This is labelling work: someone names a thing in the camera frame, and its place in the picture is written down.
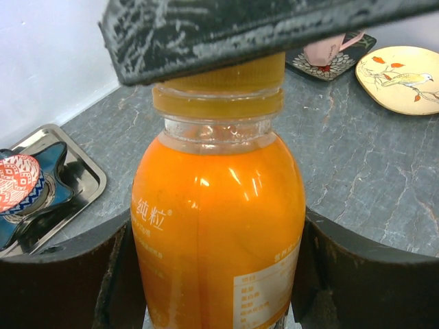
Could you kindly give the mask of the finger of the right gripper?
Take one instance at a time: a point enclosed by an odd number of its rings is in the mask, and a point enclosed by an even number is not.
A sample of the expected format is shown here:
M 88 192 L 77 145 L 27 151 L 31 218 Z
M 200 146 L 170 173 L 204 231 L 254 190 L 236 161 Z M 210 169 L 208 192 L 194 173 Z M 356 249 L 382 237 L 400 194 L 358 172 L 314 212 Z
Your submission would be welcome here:
M 150 85 L 418 16 L 436 0 L 109 1 L 99 28 L 119 82 Z

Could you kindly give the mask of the orange juice bottle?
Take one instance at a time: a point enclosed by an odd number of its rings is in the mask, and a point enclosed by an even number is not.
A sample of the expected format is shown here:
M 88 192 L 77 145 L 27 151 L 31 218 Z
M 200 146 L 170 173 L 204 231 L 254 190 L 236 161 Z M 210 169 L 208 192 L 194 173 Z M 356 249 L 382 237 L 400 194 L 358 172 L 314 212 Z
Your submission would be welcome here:
M 285 327 L 306 204 L 272 127 L 284 77 L 281 52 L 153 87 L 131 220 L 154 328 Z

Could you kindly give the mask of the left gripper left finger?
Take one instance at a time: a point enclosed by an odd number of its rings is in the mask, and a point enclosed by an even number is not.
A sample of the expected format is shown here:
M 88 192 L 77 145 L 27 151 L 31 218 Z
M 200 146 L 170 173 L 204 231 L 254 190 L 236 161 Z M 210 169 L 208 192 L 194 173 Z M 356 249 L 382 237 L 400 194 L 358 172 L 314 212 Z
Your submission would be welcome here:
M 130 212 L 37 254 L 1 259 L 2 328 L 142 328 Z

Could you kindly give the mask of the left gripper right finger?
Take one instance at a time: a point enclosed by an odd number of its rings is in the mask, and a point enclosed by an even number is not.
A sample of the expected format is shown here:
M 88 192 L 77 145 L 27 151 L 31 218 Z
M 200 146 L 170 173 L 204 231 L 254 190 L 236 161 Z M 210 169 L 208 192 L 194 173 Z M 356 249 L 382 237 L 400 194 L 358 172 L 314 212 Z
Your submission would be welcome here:
M 437 328 L 438 259 L 367 239 L 308 209 L 292 310 L 303 328 Z

